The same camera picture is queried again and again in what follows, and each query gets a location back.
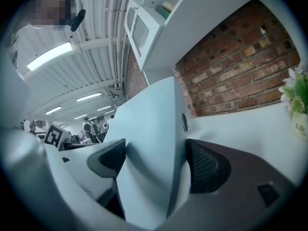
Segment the brick wall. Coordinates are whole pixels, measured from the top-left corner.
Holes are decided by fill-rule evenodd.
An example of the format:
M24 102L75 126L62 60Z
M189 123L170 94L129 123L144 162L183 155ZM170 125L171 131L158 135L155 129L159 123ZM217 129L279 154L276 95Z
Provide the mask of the brick wall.
M278 19L252 0L195 45L173 72L192 116L261 107L278 91L299 56Z
M140 71L135 54L129 52L128 69L125 83L125 92L129 99L148 87L144 74Z

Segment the round hole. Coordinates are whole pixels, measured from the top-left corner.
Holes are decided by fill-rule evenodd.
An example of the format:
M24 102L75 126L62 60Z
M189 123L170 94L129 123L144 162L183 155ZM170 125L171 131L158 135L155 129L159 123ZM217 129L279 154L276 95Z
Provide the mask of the round hole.
M187 133L187 131L188 131L188 125L187 125L186 115L185 115L184 113L182 114L182 123L183 123L184 131Z

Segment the potted plant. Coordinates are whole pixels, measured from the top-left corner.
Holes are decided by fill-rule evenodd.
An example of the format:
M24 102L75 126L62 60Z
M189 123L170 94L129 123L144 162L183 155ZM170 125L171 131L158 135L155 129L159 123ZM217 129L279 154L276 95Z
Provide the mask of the potted plant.
M301 61L294 70L289 68L289 76L279 88L281 101L288 106L293 132L308 141L308 63Z

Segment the rectangular light fixture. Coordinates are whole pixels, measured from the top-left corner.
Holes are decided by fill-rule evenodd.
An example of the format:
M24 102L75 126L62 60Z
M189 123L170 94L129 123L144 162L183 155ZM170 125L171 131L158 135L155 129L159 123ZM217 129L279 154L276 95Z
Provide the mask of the rectangular light fixture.
M50 110L50 111L47 111L45 114L49 115L49 114L51 114L51 113L53 113L53 112L55 112L55 111L57 111L57 110L59 110L59 109L62 109L62 107L61 107L61 106L58 106L58 107L56 107L56 108L54 108L54 109L52 109L52 110Z
M111 113L111 112L113 112L113 111L116 111L116 110L108 111L108 112L106 112L105 114L107 114L107 113Z
M100 96L100 95L101 95L101 93L98 92L96 94L92 94L92 95L89 95L89 96L86 96L86 97L83 97L83 98L78 98L78 99L76 99L76 101L79 102L79 101L82 101L82 100L85 100L85 99L88 99L88 98L93 98L93 97Z
M78 118L81 118L81 117L84 117L84 116L86 116L86 115L87 115L87 114L84 114L84 115L78 116L78 117L74 118L74 120L76 120L76 119L78 119Z
M110 107L111 107L111 105L110 105L110 106L107 106L107 107L104 107L104 108L101 108L101 109L98 109L97 111L104 110L104 109L108 109L108 108L110 108Z
M56 48L53 48L52 50L46 52L45 54L42 54L41 56L39 56L37 59L35 59L34 61L32 61L31 63L29 63L27 65L27 67L33 71L34 69L38 68L39 66L43 65L44 63L48 62L49 60L62 55L66 52L72 51L73 48L71 46L71 43L65 43L62 44Z

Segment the fluorescent light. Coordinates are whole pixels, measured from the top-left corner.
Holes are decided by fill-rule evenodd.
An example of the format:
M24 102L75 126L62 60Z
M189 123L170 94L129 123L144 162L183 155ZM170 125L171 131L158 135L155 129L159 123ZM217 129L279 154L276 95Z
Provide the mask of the fluorescent light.
M107 107L104 107L104 108L101 108L101 109L98 109L97 111L104 110L104 109L108 109L108 108L110 108L110 107L111 107L111 105L110 105L110 106L107 106Z
M55 112L55 111L57 111L57 110L59 110L59 109L62 109L62 107L61 107L61 106L58 106L58 107L56 107L56 108L54 108L54 109L52 109L52 110L50 110L50 111L47 111L45 114L49 115L49 114L51 114L51 113L53 113L53 112Z
M93 98L93 97L100 96L100 95L101 95L101 93L99 92L99 93L96 93L96 94L92 94L90 96L86 96L86 97L83 97L83 98L78 98L78 99L76 99L76 101L79 102L79 101L82 101L82 100L85 100L85 99L88 99L88 98Z
M105 114L107 114L107 113L111 113L111 112L113 112L113 111L116 111L116 110L108 111L108 112L106 112Z
M86 115L87 115L87 114L84 114L84 115L78 116L78 117L74 118L74 120L76 120L76 119L78 119L78 118L81 118L81 117L83 117L83 116L86 116Z
M48 62L49 60L62 55L66 52L72 51L73 48L71 46L71 43L65 43L63 45L60 45L56 48L53 48L52 50L46 52L45 54L42 54L41 56L39 56L37 59L35 59L34 61L32 61L31 63L29 63L27 65L27 67L33 71L34 69L38 68L39 66L43 65L44 63Z

